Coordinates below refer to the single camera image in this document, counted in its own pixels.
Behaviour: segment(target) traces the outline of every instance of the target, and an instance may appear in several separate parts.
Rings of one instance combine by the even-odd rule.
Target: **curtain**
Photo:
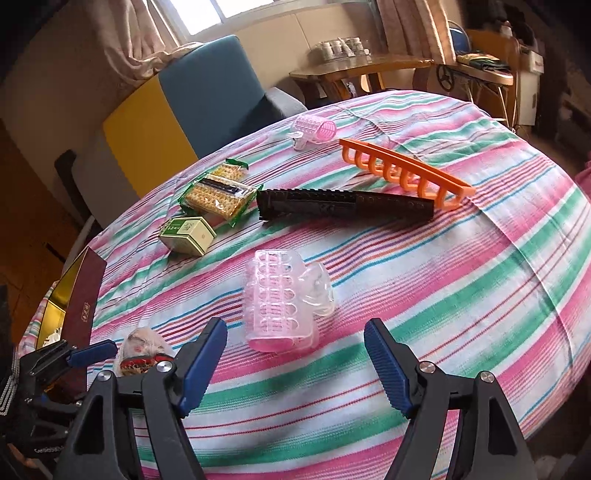
[[[134,87],[198,46],[166,48],[148,9],[149,0],[85,0],[90,20],[113,70]]]
[[[390,53],[454,64],[452,37],[441,0],[376,0]]]

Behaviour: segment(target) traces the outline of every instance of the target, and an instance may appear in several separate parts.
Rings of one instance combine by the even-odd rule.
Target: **floor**
[[[548,158],[554,160],[572,179],[583,169],[586,159],[567,147],[537,137],[534,134],[525,134],[523,139],[543,152]]]
[[[12,341],[18,342],[60,278],[79,226],[25,161],[0,121],[0,284],[8,286]]]
[[[551,455],[576,455],[591,435],[591,401],[586,380],[579,382],[569,399],[533,436],[527,445],[534,460]]]

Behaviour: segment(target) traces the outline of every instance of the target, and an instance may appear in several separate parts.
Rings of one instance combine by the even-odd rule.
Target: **striped tablecloth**
[[[291,121],[282,121],[176,175],[91,242],[108,262],[92,341],[121,344],[147,325],[178,350],[212,316],[226,321],[226,350],[201,407],[184,421],[210,479],[384,477],[407,423],[389,406],[363,346],[371,317],[450,374],[492,371],[530,435],[591,356],[589,202],[551,160],[470,103],[389,92],[316,114],[337,123],[338,137],[417,155],[477,192],[405,230],[330,220],[263,225],[253,209],[235,229],[217,226],[205,257],[170,255],[159,227],[179,214],[187,183],[228,157],[242,157],[251,166],[246,182],[267,188],[399,191],[345,164],[337,141],[294,151]],[[261,248],[293,248],[326,266],[338,307],[318,320],[315,351],[270,355],[245,345],[244,266]],[[111,366],[89,369],[89,382]],[[450,416],[436,478],[445,474],[456,421]],[[157,476],[145,423],[137,427],[146,473]]]

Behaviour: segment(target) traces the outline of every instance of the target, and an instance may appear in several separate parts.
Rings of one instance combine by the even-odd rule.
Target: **blue cushion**
[[[470,52],[470,40],[468,39],[466,33],[455,27],[450,27],[449,33],[452,36],[453,49],[456,53]]]
[[[206,43],[172,62],[158,77],[200,158],[279,120],[234,35]]]

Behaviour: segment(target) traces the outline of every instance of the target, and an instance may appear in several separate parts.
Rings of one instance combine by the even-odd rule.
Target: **chair backrest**
[[[158,77],[178,124],[200,158],[279,120],[234,35],[206,43]]]
[[[457,23],[449,21],[449,33],[452,36],[453,49],[458,52],[469,52],[472,49],[466,31]]]
[[[238,38],[223,37],[175,60],[127,97],[78,155],[72,175],[106,227],[199,158],[280,119]]]

